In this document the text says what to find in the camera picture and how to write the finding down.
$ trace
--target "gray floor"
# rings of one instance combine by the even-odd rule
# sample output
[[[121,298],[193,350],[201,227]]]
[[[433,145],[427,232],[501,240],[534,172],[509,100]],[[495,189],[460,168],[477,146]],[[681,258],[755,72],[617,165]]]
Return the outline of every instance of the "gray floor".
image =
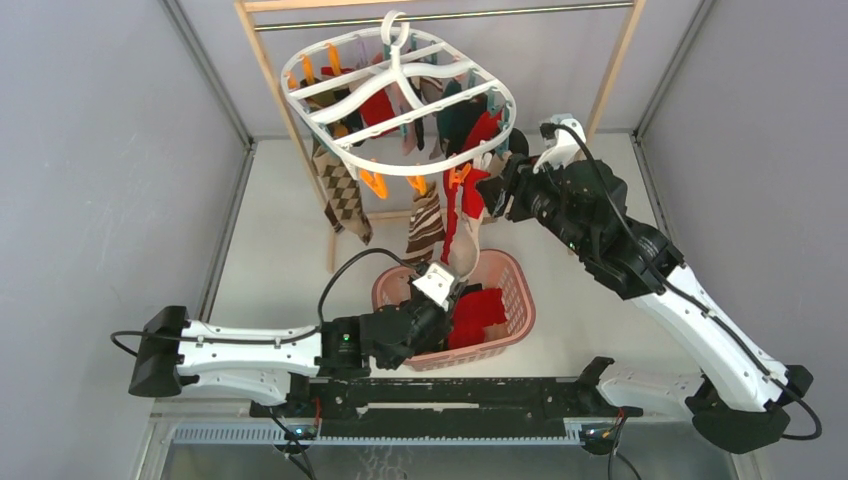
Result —
[[[737,480],[730,455],[688,425],[628,424],[620,452],[645,480]],[[314,447],[320,480],[604,479],[606,457],[579,447]],[[306,477],[272,446],[174,445],[163,479],[230,480]],[[621,463],[613,478],[635,477]]]

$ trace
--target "wooden rack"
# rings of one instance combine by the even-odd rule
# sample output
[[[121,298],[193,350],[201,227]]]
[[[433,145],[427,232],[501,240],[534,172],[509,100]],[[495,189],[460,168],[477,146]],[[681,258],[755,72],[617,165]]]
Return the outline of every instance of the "wooden rack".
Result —
[[[244,27],[250,46],[253,49],[256,60],[259,62],[259,68],[271,89],[271,95],[274,97],[274,102],[280,110],[280,115],[283,117],[283,122],[289,132],[289,136],[295,144],[295,147],[303,161],[304,168],[309,174],[312,189],[318,200],[320,207],[323,209],[327,204],[327,195],[318,177],[318,172],[315,165],[312,163],[311,155],[303,144],[303,139],[295,126],[294,117],[286,100],[283,98],[283,90],[280,86],[280,72],[277,71],[271,64],[268,50],[262,40],[262,33],[287,31],[287,30],[302,30],[311,28],[326,28],[335,26],[363,26],[374,24],[378,25],[382,22],[382,18],[350,18],[343,20],[330,21],[314,21],[314,22],[298,22],[298,23],[276,23],[276,24],[258,24],[256,22],[256,14],[266,12],[276,12],[282,10],[296,10],[305,8],[322,8],[322,7],[339,7],[352,5],[369,5],[379,3],[402,3],[421,0],[263,0],[263,1],[246,1],[237,0],[235,7]],[[620,2],[596,2],[582,3],[570,5],[557,5],[545,7],[526,7],[515,9],[500,9],[500,10],[484,10],[476,12],[456,12],[443,14],[428,14],[428,15],[407,15],[399,17],[398,20],[407,20],[414,22],[425,22],[432,20],[450,20],[461,18],[478,18],[490,16],[506,16],[506,15],[530,15],[538,13],[555,13],[555,12],[574,12],[586,10],[608,10],[608,9],[627,9],[627,15],[624,18],[621,29],[618,34],[618,40],[613,47],[609,62],[607,63],[606,71],[601,80],[598,93],[595,96],[595,102],[592,105],[591,113],[589,114],[589,122],[586,125],[586,140],[591,143],[595,135],[598,125],[601,121],[601,116],[612,94],[613,86],[615,85],[618,73],[621,70],[621,65],[624,62],[624,57],[627,53],[627,48],[630,46],[630,40],[636,30],[636,25],[639,23],[639,17],[645,6],[645,0],[631,0]],[[391,221],[398,219],[408,219],[411,212],[408,210],[379,212],[368,214],[368,219],[373,222]],[[327,251],[327,269],[330,272],[335,271],[336,263],[336,233],[332,227],[329,228],[329,248]]]

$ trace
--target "robotic arm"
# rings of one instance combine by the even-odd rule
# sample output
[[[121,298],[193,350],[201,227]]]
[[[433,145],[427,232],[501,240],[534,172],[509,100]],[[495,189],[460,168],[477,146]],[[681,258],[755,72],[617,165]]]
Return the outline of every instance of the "robotic arm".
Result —
[[[579,123],[558,116],[542,126],[551,148],[540,157],[515,154],[503,172],[478,183],[493,217],[535,219],[577,254],[601,285],[652,315],[693,356],[702,375],[644,373],[596,358],[587,371],[597,394],[614,406],[642,408],[691,419],[710,442],[744,453],[780,438],[812,439],[821,425],[802,398],[812,375],[783,365],[748,338],[698,282],[681,252],[656,228],[627,217],[627,185],[592,158]],[[578,149],[587,161],[567,164]],[[403,263],[386,250],[384,253]],[[329,287],[358,255],[342,266]],[[143,332],[129,392],[169,397],[203,390],[279,405],[285,376],[349,379],[377,368],[396,369],[428,351],[452,329],[463,284],[439,263],[414,268],[411,299],[374,313],[282,330],[232,329],[188,320],[184,307],[168,307]],[[321,303],[327,290],[322,295]],[[816,433],[784,435],[783,407],[798,402],[816,422]]]

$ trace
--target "laundry basket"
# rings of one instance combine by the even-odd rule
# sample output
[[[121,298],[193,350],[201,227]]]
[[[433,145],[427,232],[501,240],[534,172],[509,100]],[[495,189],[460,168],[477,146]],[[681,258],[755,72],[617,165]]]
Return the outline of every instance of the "laundry basket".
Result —
[[[372,301],[374,309],[383,305],[397,305],[409,300],[409,276],[412,270],[395,267],[384,272],[374,283]],[[468,362],[500,355],[506,347],[518,343],[530,333],[536,321],[536,306],[527,288],[527,280],[521,267],[512,256],[500,250],[483,250],[477,269],[468,280],[470,284],[481,283],[483,288],[500,288],[506,310],[509,336],[492,342],[447,352],[428,353],[410,358],[405,365],[417,371],[462,365]]]

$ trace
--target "white tabletop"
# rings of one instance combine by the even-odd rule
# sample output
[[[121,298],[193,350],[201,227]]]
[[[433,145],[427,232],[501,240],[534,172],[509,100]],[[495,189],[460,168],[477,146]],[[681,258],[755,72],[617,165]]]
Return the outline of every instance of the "white tabletop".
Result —
[[[540,151],[540,140],[531,137],[530,141],[531,151]],[[598,135],[593,152],[627,182],[627,213],[654,223],[629,137]],[[259,143],[212,323],[257,328],[317,323],[318,296],[330,278],[325,268],[329,225],[306,175],[290,141]],[[404,185],[390,184],[393,202],[411,202],[412,190]],[[370,192],[364,195],[368,211],[381,206]],[[406,220],[375,223],[374,239],[368,247],[402,253],[407,227]],[[691,357],[660,325],[595,283],[577,258],[568,255],[566,248],[535,222],[500,220],[484,226],[480,243],[483,248],[508,252],[521,265],[537,310],[530,334],[500,356],[479,362],[422,373],[408,367],[375,369],[372,376],[576,376],[595,356],[658,371],[697,371]],[[341,234],[337,264],[364,248],[353,234]],[[357,263],[330,293],[325,318],[329,321],[372,311],[373,282],[392,266],[391,260],[377,255]]]

